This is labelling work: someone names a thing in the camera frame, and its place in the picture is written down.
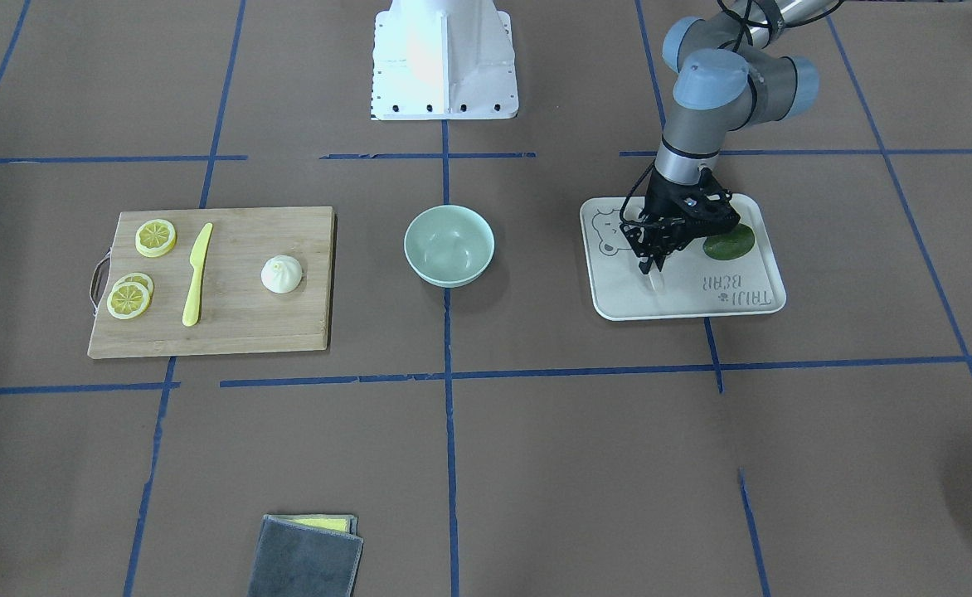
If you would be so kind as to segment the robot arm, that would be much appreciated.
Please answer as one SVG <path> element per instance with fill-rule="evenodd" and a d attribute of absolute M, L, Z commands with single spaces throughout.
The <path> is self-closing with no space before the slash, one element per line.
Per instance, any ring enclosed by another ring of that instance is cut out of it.
<path fill-rule="evenodd" d="M 771 56 L 767 46 L 785 32 L 819 22 L 838 1 L 718 3 L 712 18 L 686 17 L 662 46 L 676 73 L 673 106 L 664 122 L 634 218 L 621 219 L 639 269 L 662 269 L 671 254 L 698 239 L 732 233 L 740 217 L 732 193 L 715 177 L 728 133 L 807 112 L 819 97 L 819 71 L 808 58 Z"/>

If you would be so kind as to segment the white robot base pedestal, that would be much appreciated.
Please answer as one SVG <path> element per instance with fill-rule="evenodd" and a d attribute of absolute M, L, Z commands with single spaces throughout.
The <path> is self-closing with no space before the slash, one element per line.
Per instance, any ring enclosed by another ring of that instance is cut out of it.
<path fill-rule="evenodd" d="M 512 19 L 493 1 L 392 1 L 375 16 L 373 34 L 373 120 L 519 113 Z"/>

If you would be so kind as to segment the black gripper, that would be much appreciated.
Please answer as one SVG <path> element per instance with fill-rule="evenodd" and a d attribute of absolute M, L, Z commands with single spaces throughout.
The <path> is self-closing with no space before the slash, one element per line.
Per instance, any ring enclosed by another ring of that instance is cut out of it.
<path fill-rule="evenodd" d="M 642 182 L 648 182 L 643 206 L 635 218 L 626 218 L 625 211 Z M 619 209 L 619 228 L 640 258 L 640 272 L 649 275 L 653 269 L 661 269 L 661 260 L 696 239 L 734 231 L 740 216 L 730 204 L 732 197 L 709 167 L 699 170 L 696 181 L 688 185 L 669 181 L 653 167 L 645 169 Z"/>

